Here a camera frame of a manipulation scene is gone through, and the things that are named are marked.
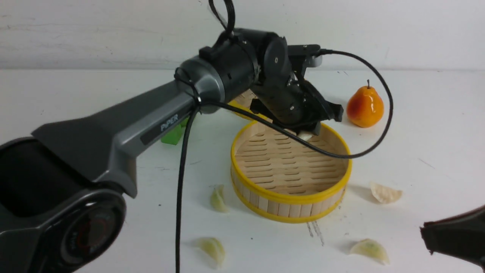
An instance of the wooden slat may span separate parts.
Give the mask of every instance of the wooden slat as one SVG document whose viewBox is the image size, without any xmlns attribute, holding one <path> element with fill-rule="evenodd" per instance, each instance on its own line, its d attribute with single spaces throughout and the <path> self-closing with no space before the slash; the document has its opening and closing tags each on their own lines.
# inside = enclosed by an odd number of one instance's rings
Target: wooden slat
<svg viewBox="0 0 485 273">
<path fill-rule="evenodd" d="M 290 205 L 290 218 L 300 217 L 302 205 Z"/>
</svg>

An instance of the dark object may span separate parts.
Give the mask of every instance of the dark object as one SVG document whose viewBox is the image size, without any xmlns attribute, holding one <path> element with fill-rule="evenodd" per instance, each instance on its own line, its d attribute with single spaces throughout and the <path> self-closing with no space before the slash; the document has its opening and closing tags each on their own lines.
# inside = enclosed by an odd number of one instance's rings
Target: dark object
<svg viewBox="0 0 485 273">
<path fill-rule="evenodd" d="M 33 138 L 0 147 L 0 272 L 72 272 L 114 242 L 125 201 Z"/>
<path fill-rule="evenodd" d="M 485 272 L 485 206 L 421 228 L 426 248 L 474 263 Z"/>
</svg>

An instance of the white wall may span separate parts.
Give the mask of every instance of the white wall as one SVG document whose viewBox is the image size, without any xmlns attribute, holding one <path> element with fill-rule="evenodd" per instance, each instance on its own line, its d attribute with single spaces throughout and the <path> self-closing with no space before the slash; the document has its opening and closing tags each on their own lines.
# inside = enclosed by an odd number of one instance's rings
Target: white wall
<svg viewBox="0 0 485 273">
<path fill-rule="evenodd" d="M 237 26 L 290 44 L 350 51 L 379 68 L 485 70 L 485 0 L 234 2 Z M 207 0 L 0 0 L 0 68 L 173 69 L 221 30 Z"/>
</svg>

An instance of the white table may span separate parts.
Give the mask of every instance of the white table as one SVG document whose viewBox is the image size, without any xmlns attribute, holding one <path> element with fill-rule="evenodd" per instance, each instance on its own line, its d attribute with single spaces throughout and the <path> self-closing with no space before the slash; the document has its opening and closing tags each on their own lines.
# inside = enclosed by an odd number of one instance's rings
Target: white table
<svg viewBox="0 0 485 273">
<path fill-rule="evenodd" d="M 89 115 L 172 79 L 172 71 L 0 70 L 0 142 L 27 136 L 51 121 Z M 182 272 L 214 270 L 191 246 L 217 237 L 226 249 L 221 272 L 231 273 L 477 273 L 480 269 L 440 254 L 430 256 L 420 237 L 425 221 L 439 220 L 485 201 L 485 72 L 383 72 L 395 99 L 395 118 L 382 145 L 354 161 L 341 206 L 318 221 L 325 245 L 306 224 L 284 224 L 252 213 L 230 186 L 229 149 L 247 121 L 226 111 L 195 120 L 189 143 L 182 211 Z M 311 71 L 307 78 L 336 103 L 371 84 L 370 72 Z M 371 145 L 384 120 L 370 129 L 329 122 L 353 152 Z M 138 159 L 138 196 L 113 246 L 80 273 L 174 272 L 175 204 L 180 144 L 157 142 Z M 378 205 L 368 184 L 404 190 L 392 205 Z M 226 185 L 230 213 L 209 205 L 213 185 Z M 389 267 L 350 246 L 371 238 L 387 249 Z"/>
</svg>

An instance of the steamer slatted base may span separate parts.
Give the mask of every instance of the steamer slatted base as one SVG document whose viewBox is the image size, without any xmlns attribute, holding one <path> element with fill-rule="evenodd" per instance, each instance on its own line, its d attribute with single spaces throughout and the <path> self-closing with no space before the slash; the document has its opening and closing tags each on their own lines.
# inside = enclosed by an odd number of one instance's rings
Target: steamer slatted base
<svg viewBox="0 0 485 273">
<path fill-rule="evenodd" d="M 309 143 L 349 154 L 343 139 L 322 124 Z M 254 212 L 280 222 L 311 222 L 340 202 L 351 160 L 331 158 L 260 123 L 244 127 L 231 149 L 231 178 L 241 201 Z"/>
</svg>

